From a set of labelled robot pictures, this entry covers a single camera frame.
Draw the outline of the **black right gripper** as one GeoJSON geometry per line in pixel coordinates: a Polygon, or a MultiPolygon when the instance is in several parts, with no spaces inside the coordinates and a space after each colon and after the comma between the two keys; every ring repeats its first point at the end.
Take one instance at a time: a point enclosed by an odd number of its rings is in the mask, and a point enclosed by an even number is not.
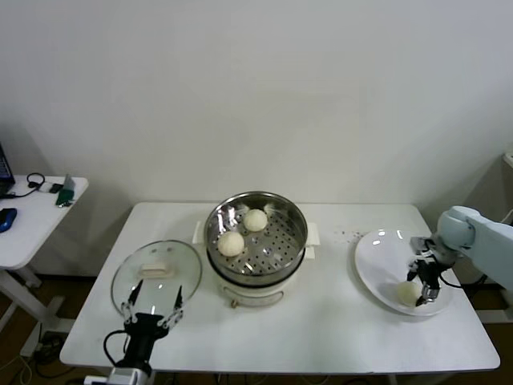
{"type": "Polygon", "coordinates": [[[408,265],[406,280],[412,282],[417,276],[422,282],[420,296],[415,306],[423,306],[434,302],[440,291],[439,276],[442,266],[434,257],[419,257],[408,265]]]}

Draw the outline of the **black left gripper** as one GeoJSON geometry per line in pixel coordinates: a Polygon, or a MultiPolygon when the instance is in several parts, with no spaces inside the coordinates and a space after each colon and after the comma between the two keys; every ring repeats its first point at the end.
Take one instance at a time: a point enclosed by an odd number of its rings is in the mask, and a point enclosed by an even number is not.
{"type": "Polygon", "coordinates": [[[127,323],[125,332],[129,336],[123,357],[124,367],[150,367],[149,361],[156,341],[167,337],[168,327],[174,327],[184,316],[182,286],[178,289],[172,312],[165,319],[156,314],[135,315],[134,306],[142,285],[143,279],[132,288],[128,300],[121,304],[123,322],[127,323]]]}

